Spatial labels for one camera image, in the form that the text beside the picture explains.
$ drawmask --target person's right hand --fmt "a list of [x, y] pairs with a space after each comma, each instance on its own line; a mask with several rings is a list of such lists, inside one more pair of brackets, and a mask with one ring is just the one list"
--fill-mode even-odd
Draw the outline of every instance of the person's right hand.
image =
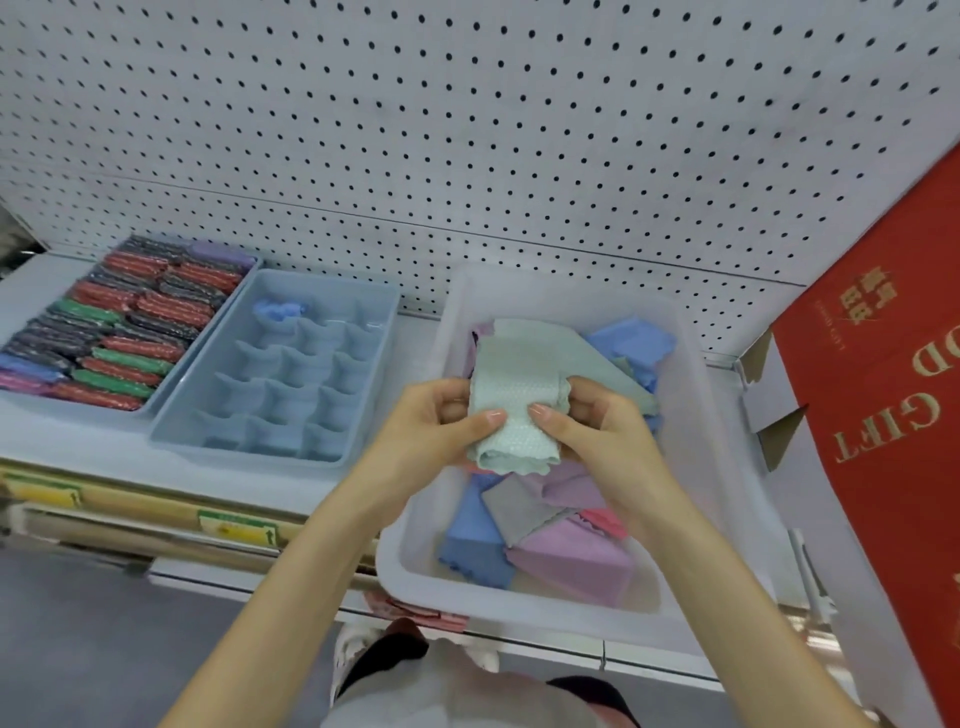
[[621, 519], [636, 524], [656, 513], [681, 489], [636, 404], [591, 379], [572, 376], [569, 382], [569, 416], [532, 404], [531, 419], [565, 446], [564, 456], [587, 466]]

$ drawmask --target light green cloth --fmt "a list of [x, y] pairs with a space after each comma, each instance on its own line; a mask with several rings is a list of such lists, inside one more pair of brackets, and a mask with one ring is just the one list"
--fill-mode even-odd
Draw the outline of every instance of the light green cloth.
[[510, 336], [483, 336], [477, 345], [470, 380], [469, 413], [507, 410], [507, 422], [490, 437], [470, 447], [468, 457], [495, 473], [546, 475], [560, 463], [557, 441], [534, 425], [527, 406], [535, 402], [567, 412], [570, 384], [557, 367], [549, 343]]
[[660, 412], [656, 397], [637, 384], [631, 376], [620, 371], [570, 327], [525, 319], [496, 319], [493, 321], [493, 338], [500, 336], [521, 339], [528, 344], [540, 344], [551, 349], [554, 353], [551, 367], [559, 369], [564, 379], [568, 376], [585, 376], [624, 397], [629, 397], [636, 402], [644, 415], [656, 415]]

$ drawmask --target white sneaker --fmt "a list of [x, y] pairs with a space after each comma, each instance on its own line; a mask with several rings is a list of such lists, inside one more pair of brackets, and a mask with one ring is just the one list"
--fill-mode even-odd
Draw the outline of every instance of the white sneaker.
[[358, 624], [345, 624], [337, 635], [337, 642], [333, 648], [333, 680], [330, 683], [330, 705], [337, 696], [337, 691], [344, 684], [350, 668], [356, 663], [360, 655], [371, 644], [383, 636], [383, 630], [372, 627], [361, 627]]
[[500, 653], [488, 647], [464, 647], [464, 652], [480, 669], [487, 672], [500, 671]]

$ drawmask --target person's left hand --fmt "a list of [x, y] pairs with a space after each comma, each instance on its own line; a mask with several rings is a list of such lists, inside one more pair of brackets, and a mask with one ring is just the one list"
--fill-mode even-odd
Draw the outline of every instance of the person's left hand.
[[338, 490], [373, 509], [379, 526], [395, 521], [407, 500], [447, 465], [467, 463], [468, 445], [507, 421], [502, 409], [467, 416], [468, 379], [411, 384]]

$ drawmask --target blue cloth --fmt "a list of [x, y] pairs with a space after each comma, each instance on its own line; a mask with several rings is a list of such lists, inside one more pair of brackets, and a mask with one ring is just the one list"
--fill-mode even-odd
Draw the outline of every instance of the blue cloth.
[[470, 479], [457, 515], [440, 545], [437, 560], [474, 584], [506, 589], [514, 578], [516, 567], [507, 561], [503, 538], [480, 498], [482, 491], [476, 478], [481, 477], [489, 478], [475, 475]]
[[19, 356], [13, 356], [8, 353], [0, 352], [0, 369], [6, 369], [8, 372], [16, 372], [19, 375], [31, 376], [34, 379], [53, 383], [65, 379], [65, 375], [56, 369], [41, 367], [28, 359]]
[[636, 316], [600, 328], [584, 338], [608, 359], [625, 356], [635, 368], [634, 376], [641, 386], [645, 385], [637, 376], [636, 367], [653, 372], [660, 360], [677, 346], [673, 334]]
[[277, 302], [261, 299], [253, 304], [253, 311], [273, 321], [297, 318], [306, 313], [306, 305], [294, 301]]

